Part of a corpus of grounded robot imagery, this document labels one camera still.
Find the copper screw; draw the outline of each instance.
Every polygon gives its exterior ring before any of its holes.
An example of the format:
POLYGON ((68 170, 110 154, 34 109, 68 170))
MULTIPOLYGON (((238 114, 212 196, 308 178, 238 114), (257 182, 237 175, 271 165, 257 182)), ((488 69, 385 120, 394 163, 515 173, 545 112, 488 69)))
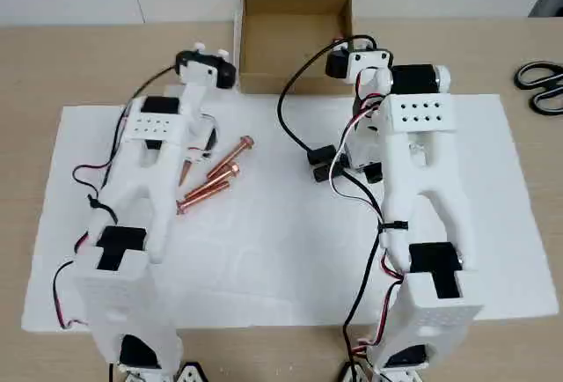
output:
POLYGON ((190 170, 191 166, 192 166, 191 162, 188 162, 187 160, 184 161, 184 165, 182 166, 182 173, 179 176, 179 182, 178 182, 179 186, 184 184, 184 180, 186 179, 187 172, 190 170))
POLYGON ((186 210, 194 206, 196 203, 203 202, 205 199, 208 199, 212 195, 216 195, 217 193, 222 192, 223 190, 229 188, 230 184, 228 181, 221 181, 215 184, 213 187, 210 187, 208 190, 199 193, 198 195, 193 195, 189 199, 179 202, 178 203, 178 213, 180 215, 186 213, 186 210))
POLYGON ((237 164, 229 163, 223 169, 221 169, 221 172, 219 172, 212 180, 208 180, 196 189, 190 191, 187 195, 184 196, 184 198, 187 200, 189 198, 195 197, 198 194, 206 191, 208 188, 213 187, 215 184, 227 180, 229 177, 236 177, 239 171, 240 169, 238 168, 237 164))
POLYGON ((221 172, 222 168, 229 164, 229 162, 236 158, 240 153, 246 149, 251 149, 254 145, 254 140, 250 136, 242 136, 240 137, 240 143, 230 151, 230 153, 225 156, 221 161, 213 167, 211 171, 208 172, 208 180, 212 180, 215 176, 221 172))

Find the white foam board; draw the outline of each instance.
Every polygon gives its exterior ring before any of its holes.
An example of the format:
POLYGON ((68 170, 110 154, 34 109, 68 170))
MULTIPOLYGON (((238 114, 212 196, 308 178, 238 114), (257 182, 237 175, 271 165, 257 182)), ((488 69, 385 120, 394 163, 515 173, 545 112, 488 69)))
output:
MULTIPOLYGON (((485 299, 479 319, 555 314, 555 289, 500 100, 468 95, 455 101, 485 299)), ((241 173, 229 190, 174 223, 156 275, 178 328, 341 324, 354 300, 376 219, 360 203, 341 200, 326 184, 314 182, 304 152, 277 123, 275 102, 274 96, 230 92, 204 104, 220 123, 216 158, 242 135, 254 137, 256 145, 240 157, 241 173)), ((119 111, 62 111, 22 316, 25 330, 59 330, 52 277, 72 258, 90 215, 87 192, 70 173, 76 164, 105 161, 119 111)), ((349 99, 289 97, 284 112, 303 140, 320 147, 337 143, 351 104, 349 99)), ((190 184, 201 183, 211 165, 195 166, 190 184)), ((88 177, 99 182, 101 175, 88 177)), ((338 184, 356 190, 344 180, 338 184)), ((383 185, 372 189, 381 200, 383 185)), ((445 240, 428 202, 420 201, 411 224, 419 239, 445 240)), ((84 319, 72 274, 69 267, 58 281, 62 308, 67 319, 84 319)), ((355 323, 377 321, 389 283, 374 266, 355 323)))

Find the table surface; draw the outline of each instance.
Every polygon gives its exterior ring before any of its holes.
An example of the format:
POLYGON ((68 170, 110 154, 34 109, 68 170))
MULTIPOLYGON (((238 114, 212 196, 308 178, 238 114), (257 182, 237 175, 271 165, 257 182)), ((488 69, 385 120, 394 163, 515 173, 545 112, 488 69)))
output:
MULTIPOLYGON (((563 62, 563 20, 382 19, 357 21, 355 29, 376 36, 396 63, 447 65, 454 93, 502 96, 561 297, 563 121, 533 114, 527 107, 530 94, 513 87, 512 74, 530 60, 563 62)), ((107 379, 105 362, 88 334, 38 335, 20 329, 62 106, 121 104, 179 50, 198 40, 209 49, 229 49, 232 34, 231 23, 0 28, 4 380, 107 379)), ((160 93, 172 81, 172 76, 162 78, 150 92, 160 93)), ((332 381, 345 357, 338 327, 188 330, 181 335, 185 358, 200 361, 212 381, 332 381)), ((461 348, 422 376, 432 382, 559 379, 562 338, 560 316, 482 322, 471 328, 461 348)))

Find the cardboard box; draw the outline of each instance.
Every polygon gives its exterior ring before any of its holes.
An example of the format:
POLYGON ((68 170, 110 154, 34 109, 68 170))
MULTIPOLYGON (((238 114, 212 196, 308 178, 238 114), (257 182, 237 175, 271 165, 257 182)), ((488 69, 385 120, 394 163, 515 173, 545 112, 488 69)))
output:
MULTIPOLYGON (((352 0, 243 0, 239 85, 243 93, 280 93, 334 39, 352 34, 352 0)), ((294 94, 349 94, 325 75, 322 56, 296 81, 294 94)))

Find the black scissors handle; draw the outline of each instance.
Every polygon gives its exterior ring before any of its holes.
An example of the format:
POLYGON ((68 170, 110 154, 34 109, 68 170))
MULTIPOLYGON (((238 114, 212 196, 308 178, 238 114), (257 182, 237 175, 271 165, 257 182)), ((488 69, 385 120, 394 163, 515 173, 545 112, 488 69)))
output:
POLYGON ((530 98, 530 108, 542 115, 561 115, 563 107, 543 107, 542 102, 563 94, 563 66, 554 62, 536 61, 524 64, 514 75, 514 84, 521 90, 544 88, 530 98), (549 70, 552 74, 535 80, 526 80, 524 75, 530 70, 549 70))

